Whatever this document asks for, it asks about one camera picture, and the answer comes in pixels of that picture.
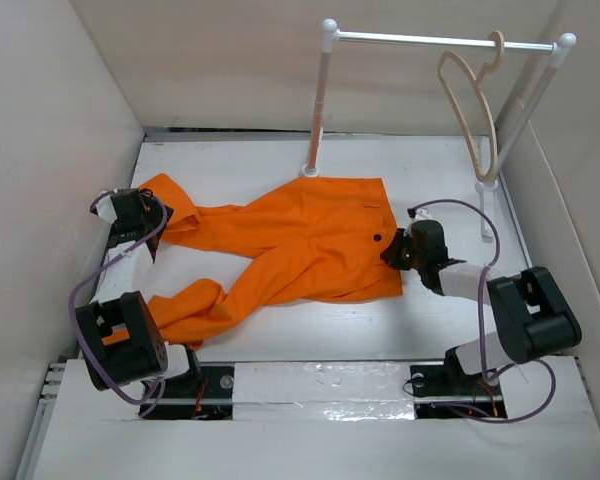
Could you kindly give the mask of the orange trousers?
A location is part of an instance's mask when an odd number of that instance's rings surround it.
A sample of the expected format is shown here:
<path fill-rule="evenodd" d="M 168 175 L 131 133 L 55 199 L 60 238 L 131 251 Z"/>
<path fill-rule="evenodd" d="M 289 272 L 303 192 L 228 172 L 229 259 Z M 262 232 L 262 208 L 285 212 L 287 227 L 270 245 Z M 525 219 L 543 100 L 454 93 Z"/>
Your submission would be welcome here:
<path fill-rule="evenodd" d="M 197 348 L 264 306 L 399 297 L 382 252 L 397 224 L 380 178 L 296 178 L 245 206 L 197 206 L 169 176 L 144 184 L 174 211 L 162 238 L 250 259 L 230 289 L 202 278 L 149 311 L 171 344 Z"/>

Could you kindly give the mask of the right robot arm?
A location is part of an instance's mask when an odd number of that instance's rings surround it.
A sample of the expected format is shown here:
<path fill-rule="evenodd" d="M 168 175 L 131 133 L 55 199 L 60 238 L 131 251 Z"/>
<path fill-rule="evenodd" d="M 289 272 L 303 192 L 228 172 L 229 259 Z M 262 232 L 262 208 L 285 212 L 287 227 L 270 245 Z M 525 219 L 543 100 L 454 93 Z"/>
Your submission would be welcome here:
<path fill-rule="evenodd" d="M 509 365 L 522 365 L 579 345 L 581 326 L 551 272 L 531 267 L 497 275 L 449 256 L 442 225 L 418 220 L 398 229 L 381 254 L 391 268 L 414 270 L 433 293 L 477 305 L 478 338 L 445 353 L 442 381 L 453 393 L 492 382 Z"/>

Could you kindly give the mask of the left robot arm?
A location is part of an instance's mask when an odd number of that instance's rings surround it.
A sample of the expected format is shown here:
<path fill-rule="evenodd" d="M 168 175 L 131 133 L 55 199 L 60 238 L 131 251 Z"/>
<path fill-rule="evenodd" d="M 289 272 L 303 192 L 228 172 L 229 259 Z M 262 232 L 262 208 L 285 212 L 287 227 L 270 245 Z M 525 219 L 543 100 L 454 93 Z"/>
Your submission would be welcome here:
<path fill-rule="evenodd" d="M 202 387 L 202 371 L 190 348 L 179 346 L 187 362 L 169 374 L 167 342 L 160 334 L 141 289 L 154 265 L 160 239 L 174 210 L 147 189 L 102 192 L 90 212 L 109 226 L 103 265 L 85 280 L 95 292 L 76 306 L 78 290 L 70 294 L 69 312 L 84 351 L 91 381 L 100 391 L 136 381 L 165 378 L 181 396 Z"/>

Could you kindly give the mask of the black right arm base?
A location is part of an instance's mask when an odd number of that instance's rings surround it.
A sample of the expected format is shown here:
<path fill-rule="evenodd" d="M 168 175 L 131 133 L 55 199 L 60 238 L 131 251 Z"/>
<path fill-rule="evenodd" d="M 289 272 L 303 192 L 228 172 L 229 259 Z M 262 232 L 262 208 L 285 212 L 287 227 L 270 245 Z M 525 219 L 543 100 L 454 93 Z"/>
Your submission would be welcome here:
<path fill-rule="evenodd" d="M 508 417 L 500 385 L 489 386 L 480 373 L 465 373 L 456 348 L 440 362 L 411 364 L 403 392 L 413 399 L 417 420 Z"/>

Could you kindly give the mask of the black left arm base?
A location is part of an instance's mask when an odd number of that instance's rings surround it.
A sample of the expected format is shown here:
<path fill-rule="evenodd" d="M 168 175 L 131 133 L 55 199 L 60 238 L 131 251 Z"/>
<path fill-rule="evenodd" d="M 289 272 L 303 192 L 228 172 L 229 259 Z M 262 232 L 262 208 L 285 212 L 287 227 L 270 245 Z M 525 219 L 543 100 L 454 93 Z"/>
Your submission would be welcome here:
<path fill-rule="evenodd" d="M 168 345 L 164 392 L 139 407 L 146 420 L 219 421 L 233 418 L 234 363 L 201 363 L 196 352 Z"/>

